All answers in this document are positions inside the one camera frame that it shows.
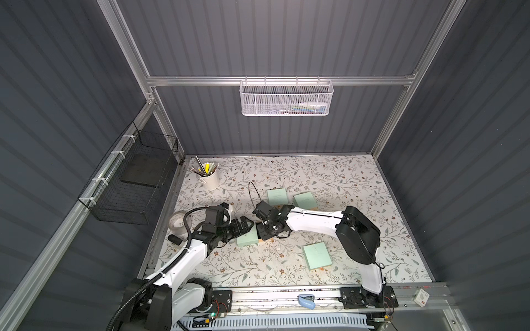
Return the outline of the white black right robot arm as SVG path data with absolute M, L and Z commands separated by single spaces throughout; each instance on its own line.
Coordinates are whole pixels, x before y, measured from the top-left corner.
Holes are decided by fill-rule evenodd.
M 265 241 L 280 238 L 284 232 L 297 231 L 338 239 L 347 256 L 359 265 L 361 276 L 360 285 L 340 288 L 338 301 L 344 308 L 390 310 L 399 306 L 393 288 L 386 284 L 382 274 L 384 266 L 378 258 L 380 229 L 357 208 L 348 206 L 344 211 L 321 212 L 283 205 L 278 209 L 261 201 L 252 214 L 261 221 L 258 236 Z

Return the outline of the mint green drawer jewelry box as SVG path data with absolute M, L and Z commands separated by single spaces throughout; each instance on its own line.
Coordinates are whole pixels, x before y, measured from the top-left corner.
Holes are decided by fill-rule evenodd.
M 236 239 L 238 247 L 244 247 L 248 245 L 257 245 L 259 243 L 257 228 L 254 226 L 250 231 Z
M 303 253 L 309 270 L 329 267 L 332 260 L 324 242 L 317 244 L 305 245 Z

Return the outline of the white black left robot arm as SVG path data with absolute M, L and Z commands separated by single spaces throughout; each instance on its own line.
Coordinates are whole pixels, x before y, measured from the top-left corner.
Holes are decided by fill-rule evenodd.
M 157 272 L 128 285 L 107 330 L 170 330 L 189 311 L 210 308 L 212 283 L 199 278 L 184 281 L 218 244 L 249 233 L 253 222 L 246 217 L 232 219 L 225 203 L 194 208 L 184 214 L 183 222 L 188 235 L 185 247 Z

